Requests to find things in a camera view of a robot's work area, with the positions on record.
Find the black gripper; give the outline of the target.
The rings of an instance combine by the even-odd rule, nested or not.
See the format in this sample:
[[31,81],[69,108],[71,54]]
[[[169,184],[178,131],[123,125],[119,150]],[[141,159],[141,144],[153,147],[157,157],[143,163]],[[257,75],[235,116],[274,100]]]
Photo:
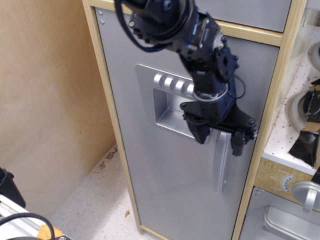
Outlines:
[[217,77],[193,77],[192,96],[195,101],[183,102],[183,118],[195,140],[203,145],[211,134],[211,128],[232,135],[232,154],[239,157],[244,146],[257,137],[257,121],[237,106],[236,77],[220,81]]

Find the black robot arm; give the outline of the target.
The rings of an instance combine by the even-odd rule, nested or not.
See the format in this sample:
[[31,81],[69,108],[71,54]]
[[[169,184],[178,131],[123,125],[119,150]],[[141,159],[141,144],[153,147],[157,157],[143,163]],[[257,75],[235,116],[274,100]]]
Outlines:
[[203,144],[210,129],[230,133],[233,154],[240,156],[256,139],[257,122],[237,106],[238,57],[215,20],[193,0],[116,0],[114,7],[122,29],[141,50],[179,55],[194,84],[194,101],[180,108],[195,140]]

